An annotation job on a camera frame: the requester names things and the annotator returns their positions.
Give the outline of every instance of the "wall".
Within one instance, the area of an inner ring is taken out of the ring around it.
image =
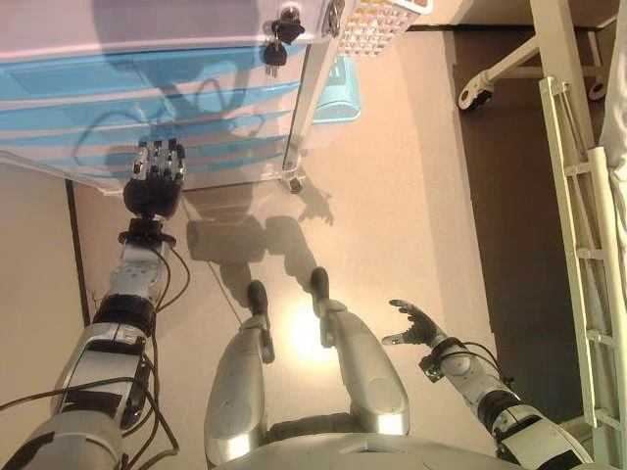
[[[54,388],[82,330],[65,181],[0,164],[0,402]],[[0,414],[0,464],[49,416],[42,399]]]
[[[573,23],[597,26],[618,11],[618,0],[570,0]],[[529,0],[435,0],[416,24],[533,24]]]

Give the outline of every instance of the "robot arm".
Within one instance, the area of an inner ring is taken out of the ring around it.
[[[124,202],[136,217],[121,263],[92,324],[83,331],[52,400],[52,417],[37,428],[3,470],[120,469],[121,431],[139,420],[151,364],[144,354],[165,290],[165,261],[173,237],[159,219],[170,218],[184,179],[184,151],[175,140],[140,144]],[[89,387],[93,382],[104,385]]]
[[[431,354],[420,368],[432,381],[446,377],[487,431],[494,437],[497,457],[525,468],[566,470],[591,463],[588,452],[536,408],[525,404],[500,378],[487,373],[476,355],[449,337],[424,312],[404,301],[391,301],[410,316],[411,328],[388,336],[383,344],[424,344]]]

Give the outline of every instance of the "white metal ladder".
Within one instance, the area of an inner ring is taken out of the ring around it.
[[[540,82],[595,461],[627,468],[627,312],[605,152],[585,148],[567,83]]]

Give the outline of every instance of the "wire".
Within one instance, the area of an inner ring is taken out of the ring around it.
[[[171,278],[172,278],[172,271],[171,271],[171,268],[169,267],[168,260],[166,258],[164,258],[164,256],[161,253],[159,253],[158,250],[156,250],[153,247],[148,247],[148,248],[149,248],[149,250],[151,252],[153,252],[155,255],[157,255],[157,257],[163,262],[164,266],[166,267],[166,272],[167,272],[166,287],[164,287],[164,291],[162,292],[161,296],[159,297],[159,301],[157,302],[157,306],[156,306],[156,312],[159,312],[162,309],[162,304],[164,302],[164,298],[168,294],[168,290],[169,290],[169,286],[170,286]],[[159,380],[159,348],[158,348],[158,345],[157,345],[157,316],[156,315],[155,315],[155,320],[153,322],[153,331],[152,331],[152,335],[151,335],[151,342],[152,342],[152,345],[153,345],[153,389],[154,389],[154,392],[155,392],[155,403],[157,404],[157,406],[159,406],[159,394],[160,394],[160,391],[161,391],[161,387],[160,387],[161,382]],[[137,426],[135,426],[132,430],[129,431],[129,434],[132,434],[135,431],[139,430],[142,426],[144,426],[148,422],[149,418],[150,418],[150,414],[147,414],[137,424]],[[146,439],[146,441],[144,442],[142,447],[137,451],[137,453],[135,453],[133,458],[130,459],[130,461],[128,462],[128,465],[126,466],[127,469],[132,468],[133,465],[135,465],[139,461],[139,459],[144,454],[144,452],[148,449],[150,444],[155,440],[155,437],[157,436],[157,432],[158,431],[159,431],[159,420],[157,419],[157,416],[155,415],[155,420],[153,422],[153,427],[152,427],[152,430],[150,431],[150,435],[148,436],[148,439]]]
[[[169,301],[167,301],[165,304],[163,304],[160,308],[158,308],[157,312],[159,312],[161,310],[165,310],[166,308],[168,308],[169,306],[174,304],[176,301],[178,301],[178,299],[180,299],[181,296],[183,294],[185,294],[185,291],[187,291],[187,288],[189,287],[189,284],[190,284],[190,282],[192,280],[192,275],[189,272],[189,266],[185,262],[185,259],[183,259],[182,256],[178,253],[178,251],[175,250],[174,248],[172,248],[171,250],[174,253],[174,255],[178,258],[178,260],[180,261],[180,263],[183,266],[183,268],[185,269],[185,277],[186,277],[185,278],[185,284],[183,284],[183,287],[180,289],[178,294],[176,294],[174,297],[172,297]]]
[[[164,301],[164,298],[166,297],[166,294],[168,292],[168,289],[169,289],[169,286],[170,286],[170,282],[171,282],[171,268],[170,268],[168,260],[161,253],[159,253],[159,251],[155,250],[154,248],[151,248],[151,251],[153,253],[155,253],[155,255],[157,255],[157,257],[159,257],[159,259],[164,263],[164,265],[166,267],[166,271],[168,273],[167,281],[166,281],[166,287],[164,288],[164,291],[163,291],[159,301],[157,302],[156,313],[159,313],[160,311],[168,308],[169,306],[174,304],[176,301],[178,301],[181,298],[181,296],[185,293],[185,291],[187,290],[187,288],[189,287],[189,284],[191,282],[191,273],[189,271],[189,266],[187,265],[187,263],[185,262],[183,257],[178,253],[177,250],[175,250],[174,248],[170,248],[170,249],[174,253],[174,255],[178,258],[178,260],[180,261],[181,265],[185,269],[186,279],[185,279],[185,283],[183,284],[183,287],[180,289],[180,291],[174,297],[172,297],[167,303],[164,304],[163,301]],[[160,388],[161,387],[160,387],[160,380],[159,380],[159,348],[158,348],[158,345],[157,345],[157,317],[155,317],[155,321],[154,321],[154,324],[153,324],[153,334],[151,336],[151,341],[152,341],[152,345],[153,345],[153,379],[154,379],[153,388],[155,390],[155,402],[157,403],[157,405],[159,405],[159,393],[160,393]],[[130,435],[130,434],[134,433],[135,431],[140,429],[142,426],[144,426],[144,424],[146,424],[146,422],[148,422],[149,418],[150,418],[150,412],[147,413],[146,416],[132,430],[130,430],[127,433],[127,435]],[[158,422],[157,418],[155,417],[155,421],[154,421],[154,424],[153,424],[153,428],[152,428],[152,430],[150,432],[150,436],[148,437],[146,442],[143,444],[141,449],[138,450],[137,453],[135,454],[135,456],[128,462],[127,468],[130,469],[130,468],[132,468],[133,465],[135,465],[137,463],[139,458],[141,458],[141,456],[148,449],[150,444],[155,440],[155,437],[157,436],[157,431],[158,430],[159,430],[159,422]],[[157,453],[155,456],[149,458],[143,465],[141,465],[138,468],[138,470],[145,470],[145,469],[150,468],[155,463],[157,463],[159,460],[161,460],[162,458],[168,456],[167,452],[168,451],[166,450],[166,451]]]
[[[494,362],[492,362],[485,355],[481,355],[481,354],[478,354],[478,353],[473,352],[473,351],[457,351],[457,352],[450,352],[448,354],[444,354],[444,355],[440,356],[438,358],[438,360],[439,360],[440,363],[442,363],[442,361],[444,359],[448,359],[449,357],[454,357],[454,356],[457,356],[457,355],[472,355],[473,357],[477,357],[477,358],[483,360],[484,362],[489,364],[494,370],[497,371],[497,373],[499,374],[499,378],[503,381],[503,383],[506,385],[506,387],[511,389],[511,387],[509,385],[511,384],[512,379],[508,378],[503,373],[503,370],[501,369],[501,367],[499,367],[498,364],[495,364]]]
[[[150,370],[153,373],[153,395],[155,395],[156,397],[159,395],[159,389],[160,389],[160,383],[159,383],[159,377],[157,377],[155,375],[155,366],[153,365],[152,361],[150,360],[150,358],[144,353],[142,354],[144,357],[144,360],[148,363],[148,367],[150,368]],[[153,408],[150,408],[148,410],[148,412],[146,413],[146,415],[141,419],[141,421],[139,423],[137,423],[134,427],[132,427],[131,429],[129,429],[128,431],[122,433],[122,437],[123,438],[127,438],[128,436],[134,434],[135,432],[137,432],[139,429],[141,429],[144,424],[146,424],[146,422],[150,419],[150,417],[153,415]]]
[[[481,348],[483,351],[485,351],[490,356],[490,358],[492,358],[492,361],[494,362],[494,365],[496,365],[496,369],[499,372],[501,380],[507,385],[507,387],[509,389],[511,389],[511,384],[513,383],[513,377],[508,377],[505,374],[505,372],[503,371],[503,368],[499,364],[499,361],[497,360],[497,358],[492,354],[492,352],[488,348],[483,346],[481,343],[475,343],[473,341],[467,341],[464,344],[466,346],[475,346],[475,347]]]
[[[0,412],[12,408],[14,406],[18,406],[19,404],[23,404],[29,401],[35,401],[35,400],[40,400],[40,399],[46,399],[49,397],[54,397],[56,395],[63,395],[63,394],[67,394],[69,392],[74,392],[74,391],[78,391],[78,390],[84,390],[84,389],[91,389],[94,387],[102,387],[105,385],[111,385],[111,384],[118,384],[118,383],[122,383],[122,382],[128,382],[128,383],[133,383],[135,385],[137,385],[142,392],[144,393],[144,396],[146,397],[146,400],[148,400],[148,402],[150,403],[151,409],[153,410],[153,412],[155,413],[155,419],[162,425],[162,427],[164,428],[164,431],[166,433],[166,435],[168,436],[169,442],[172,446],[172,449],[168,449],[168,450],[164,450],[160,453],[158,453],[157,455],[155,455],[153,458],[151,458],[148,462],[150,462],[149,466],[146,466],[146,464],[142,465],[140,467],[140,470],[146,470],[147,468],[149,468],[150,466],[154,465],[157,461],[161,460],[164,457],[168,457],[171,455],[177,455],[178,451],[180,450],[180,447],[178,445],[178,441],[176,440],[176,437],[174,436],[174,433],[172,432],[168,421],[166,420],[165,416],[161,413],[161,411],[159,410],[159,405],[157,403],[157,401],[155,400],[155,398],[153,397],[153,395],[150,393],[150,391],[146,388],[146,386],[138,379],[134,378],[134,377],[117,377],[114,379],[104,379],[104,380],[97,380],[95,382],[88,382],[86,384],[80,384],[80,385],[74,385],[71,387],[64,387],[63,389],[56,389],[56,390],[51,390],[49,392],[42,392],[39,394],[34,394],[34,395],[29,395],[27,397],[22,397],[20,399],[14,399],[12,401],[8,401],[6,403],[0,404]]]
[[[228,304],[228,306],[230,306],[231,311],[233,312],[233,315],[235,316],[235,319],[241,325],[242,324],[242,320],[240,319],[239,315],[237,314],[237,311],[235,310],[235,307],[233,306],[233,302],[228,297],[228,294],[226,294],[226,290],[224,289],[224,286],[222,285],[222,282],[219,280],[219,276],[217,275],[216,270],[214,269],[214,266],[211,264],[210,261],[207,262],[207,265],[209,266],[209,270],[214,275],[214,278],[216,279],[216,282],[217,282],[217,286],[222,291],[222,295],[224,296],[224,299],[226,300],[226,303]]]

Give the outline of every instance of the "beige floor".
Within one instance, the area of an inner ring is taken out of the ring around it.
[[[348,410],[334,352],[317,345],[317,324],[302,284],[327,268],[331,295],[375,335],[400,332],[387,306],[405,298],[449,333],[492,347],[442,33],[406,34],[382,58],[359,61],[363,113],[326,149],[311,151],[299,196],[277,183],[188,193],[168,232],[188,260],[192,284],[160,317],[163,410],[181,443],[176,462],[205,468],[203,420],[220,354],[247,310],[247,280],[264,281],[276,361],[265,368],[269,423]],[[87,287],[107,288],[128,214],[120,200],[77,188]],[[173,288],[182,271],[175,266]],[[389,355],[412,405],[411,433],[492,453],[491,440],[445,382],[417,368],[425,349]],[[165,440],[159,439],[158,446]]]

